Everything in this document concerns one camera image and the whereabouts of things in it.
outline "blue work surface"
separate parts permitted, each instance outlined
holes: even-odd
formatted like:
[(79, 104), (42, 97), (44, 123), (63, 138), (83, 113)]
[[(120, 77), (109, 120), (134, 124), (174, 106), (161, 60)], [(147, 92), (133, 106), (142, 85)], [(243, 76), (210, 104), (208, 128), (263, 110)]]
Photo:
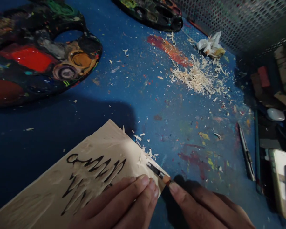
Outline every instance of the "blue work surface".
[[(24, 3), (0, 1), (0, 10)], [(255, 161), (254, 114), (244, 104), (242, 90), (235, 86), (235, 57), (226, 53), (221, 58), (230, 73), (225, 85), (230, 87), (231, 97), (209, 98), (170, 81), (174, 66), (169, 55), (148, 42), (152, 35), (165, 38), (165, 32), (141, 25), (109, 0), (66, 3), (85, 16), (88, 29), (103, 44), (103, 56), (85, 81), (63, 94), (0, 109), (0, 208), (112, 119), (118, 126), (124, 125), (133, 139), (131, 130), (145, 133), (141, 143), (158, 154), (156, 162), (171, 177), (179, 174), (227, 195), (257, 228), (281, 227), (278, 216), (256, 192), (255, 182), (246, 176), (237, 122), (244, 129)], [(184, 31), (195, 41), (205, 38), (184, 23)], [(175, 34), (177, 49), (189, 59), (192, 53), (199, 56), (187, 38), (182, 31)], [(71, 36), (67, 32), (60, 39)], [(128, 49), (128, 57), (122, 49)], [(171, 227), (166, 203), (160, 197), (150, 228)]]

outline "paint palette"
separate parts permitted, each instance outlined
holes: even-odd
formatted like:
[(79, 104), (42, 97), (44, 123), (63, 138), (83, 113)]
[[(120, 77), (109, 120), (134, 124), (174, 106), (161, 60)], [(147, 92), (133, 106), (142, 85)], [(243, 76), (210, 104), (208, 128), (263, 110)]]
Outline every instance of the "paint palette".
[(142, 24), (166, 32), (179, 32), (182, 13), (171, 0), (113, 0), (126, 14)]
[[(79, 30), (77, 40), (54, 42)], [(102, 44), (84, 16), (54, 0), (0, 13), (0, 107), (53, 96), (84, 80), (98, 64)]]

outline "red paint stain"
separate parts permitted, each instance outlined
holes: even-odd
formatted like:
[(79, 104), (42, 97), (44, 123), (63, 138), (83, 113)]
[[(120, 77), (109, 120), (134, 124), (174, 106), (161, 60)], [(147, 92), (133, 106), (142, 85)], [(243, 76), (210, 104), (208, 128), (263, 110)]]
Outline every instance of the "red paint stain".
[(178, 64), (188, 67), (192, 66), (193, 64), (189, 62), (188, 58), (183, 54), (183, 52), (176, 49), (171, 43), (166, 40), (163, 40), (162, 37), (148, 36), (147, 42), (153, 44), (157, 48), (165, 51), (167, 55), (170, 56), (171, 59), (176, 61)]
[(49, 64), (58, 62), (51, 55), (48, 55), (33, 46), (19, 46), (16, 43), (1, 50), (0, 55), (6, 59), (13, 59), (19, 64), (37, 72), (45, 72), (48, 69)]
[(178, 153), (178, 156), (184, 160), (184, 161), (188, 161), (190, 164), (192, 165), (197, 165), (199, 167), (199, 171), (200, 171), (200, 178), (202, 180), (206, 180), (206, 174), (205, 171), (209, 171), (210, 170), (210, 166), (208, 163), (204, 163), (203, 161), (200, 160), (199, 155), (196, 151), (192, 151), (192, 153), (190, 154), (190, 156), (185, 155), (184, 153)]
[(15, 102), (23, 95), (23, 89), (18, 84), (0, 80), (0, 105)]

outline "finger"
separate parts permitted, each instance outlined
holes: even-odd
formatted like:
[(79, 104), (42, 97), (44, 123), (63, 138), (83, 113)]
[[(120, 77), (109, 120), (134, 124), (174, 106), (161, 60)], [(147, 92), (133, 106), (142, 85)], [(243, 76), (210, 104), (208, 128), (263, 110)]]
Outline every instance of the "finger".
[(144, 225), (142, 227), (143, 229), (148, 229), (148, 227), (149, 227), (150, 221), (151, 221), (152, 216), (153, 216), (153, 212), (155, 211), (155, 207), (156, 207), (157, 202), (158, 202), (158, 195), (159, 195), (159, 188), (156, 186), (155, 190), (153, 192), (153, 199), (151, 200), (151, 202), (148, 206), (147, 215), (145, 218)]
[(191, 190), (194, 199), (230, 229), (252, 228), (239, 214), (226, 205), (218, 196), (202, 186)]
[(91, 200), (85, 207), (80, 210), (80, 215), (83, 219), (90, 219), (101, 212), (110, 201), (116, 197), (122, 190), (127, 188), (136, 180), (135, 177), (125, 177), (121, 181), (114, 184), (112, 187), (105, 190), (95, 199)]
[(154, 210), (153, 204), (155, 202), (152, 204), (152, 200), (154, 200), (156, 194), (155, 187), (155, 181), (150, 179), (148, 186), (114, 229), (148, 228)]
[(233, 203), (227, 196), (219, 194), (217, 192), (213, 192), (215, 195), (217, 195), (226, 205), (228, 205), (232, 210), (234, 210), (236, 213), (238, 213), (240, 216), (242, 216), (248, 223), (254, 227), (253, 223), (251, 222), (249, 216), (243, 210), (243, 208), (235, 203)]
[(102, 229), (112, 228), (127, 212), (130, 205), (143, 192), (148, 184), (148, 176), (145, 174), (140, 176), (135, 182), (116, 195), (99, 214), (87, 221), (87, 226)]
[(190, 228), (220, 228), (226, 227), (213, 214), (198, 204), (183, 188), (177, 183), (171, 182), (169, 190), (182, 209), (185, 219)]

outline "perforated metal sheet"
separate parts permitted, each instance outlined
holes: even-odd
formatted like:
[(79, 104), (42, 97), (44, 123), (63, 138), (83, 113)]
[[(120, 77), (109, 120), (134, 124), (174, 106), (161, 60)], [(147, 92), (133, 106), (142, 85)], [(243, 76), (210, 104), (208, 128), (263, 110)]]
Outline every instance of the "perforated metal sheet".
[(175, 0), (183, 15), (242, 58), (256, 58), (286, 42), (286, 0)]

